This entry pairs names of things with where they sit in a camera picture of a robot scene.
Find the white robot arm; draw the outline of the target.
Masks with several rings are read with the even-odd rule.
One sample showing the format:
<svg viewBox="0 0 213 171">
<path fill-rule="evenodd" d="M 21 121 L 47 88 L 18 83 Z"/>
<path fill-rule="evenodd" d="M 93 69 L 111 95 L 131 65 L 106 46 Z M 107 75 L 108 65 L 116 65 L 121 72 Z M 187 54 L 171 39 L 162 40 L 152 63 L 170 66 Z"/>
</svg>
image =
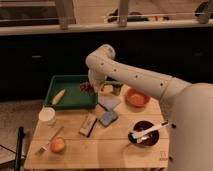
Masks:
<svg viewBox="0 0 213 171">
<path fill-rule="evenodd" d="M 170 109 L 168 171 L 213 171 L 213 84 L 192 84 L 119 63 L 108 44 L 90 53 L 86 65 L 95 89 L 110 77 Z"/>
</svg>

